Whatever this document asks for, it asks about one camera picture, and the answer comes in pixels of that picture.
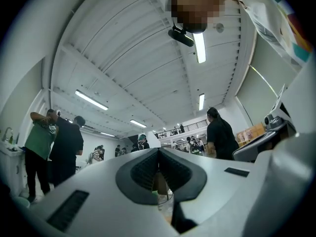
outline balcony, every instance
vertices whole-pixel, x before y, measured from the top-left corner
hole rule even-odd
[[[158,138],[158,139],[165,139],[165,138],[168,138],[168,137],[172,137],[172,136],[175,136],[175,135],[179,135],[179,134],[185,134],[187,132],[194,132],[195,130],[206,130],[207,128],[207,122],[206,122],[206,119],[205,120],[202,120],[202,121],[199,121],[197,123],[193,123],[193,124],[189,124],[189,125],[186,125],[184,126],[184,132],[181,132],[180,128],[177,128],[177,129],[173,129],[173,130],[169,130],[169,131],[165,131],[165,132],[161,132],[161,133],[156,133],[155,136]]]

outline railing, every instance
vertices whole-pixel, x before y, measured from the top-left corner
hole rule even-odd
[[[182,131],[178,127],[176,129],[173,129],[173,130],[156,133],[155,136],[158,139],[163,139],[163,138],[166,138],[166,137],[170,137],[170,136],[173,136],[173,135],[178,135],[180,133],[189,132],[189,131],[192,131],[192,130],[195,130],[195,129],[198,129],[198,128],[202,128],[202,127],[206,127],[206,126],[207,126],[207,122],[206,122],[206,119],[205,119],[205,120],[202,120],[200,122],[184,126]]]

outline black pants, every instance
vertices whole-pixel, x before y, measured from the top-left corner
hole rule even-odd
[[[53,184],[57,187],[76,173],[76,163],[58,162],[52,160]]]
[[[44,194],[50,191],[47,179],[47,159],[26,148],[25,169],[28,175],[30,196],[35,197],[35,175],[38,174],[40,188]]]

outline faucet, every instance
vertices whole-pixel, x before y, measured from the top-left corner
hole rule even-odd
[[[2,141],[5,141],[5,140],[6,140],[6,133],[8,132],[9,129],[11,130],[11,135],[13,135],[13,130],[12,130],[12,128],[11,128],[11,127],[8,127],[8,128],[5,130],[5,133],[4,133],[3,137],[2,137]]]

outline ceiling light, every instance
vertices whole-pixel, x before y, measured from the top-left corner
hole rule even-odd
[[[204,107],[204,99],[205,99],[205,95],[204,94],[201,94],[199,96],[199,105],[198,105],[198,110],[201,111],[203,110],[203,107]]]
[[[206,61],[205,43],[203,33],[193,34],[193,39],[197,52],[197,62],[203,63]]]
[[[104,135],[108,135],[108,136],[111,136],[111,137],[115,137],[114,135],[111,135],[111,134],[107,134],[105,132],[100,132],[101,134],[104,134]]]
[[[105,111],[108,109],[108,107],[106,107],[106,106],[100,104],[99,102],[93,100],[92,98],[90,98],[90,97],[88,97],[87,95],[83,94],[83,93],[82,93],[81,91],[79,91],[79,90],[76,90],[75,94],[76,94],[77,96],[83,98],[84,100],[88,101],[89,103],[94,104],[95,106],[97,106],[97,107],[99,107],[99,108],[101,108],[101,109],[103,109],[103,110],[105,110]]]
[[[131,120],[131,122],[133,123],[133,124],[136,124],[136,125],[139,125],[140,127],[142,127],[142,128],[146,128],[146,126],[144,125],[144,124],[141,124],[141,123],[139,123],[139,122],[137,122],[137,121],[135,121],[135,120]]]

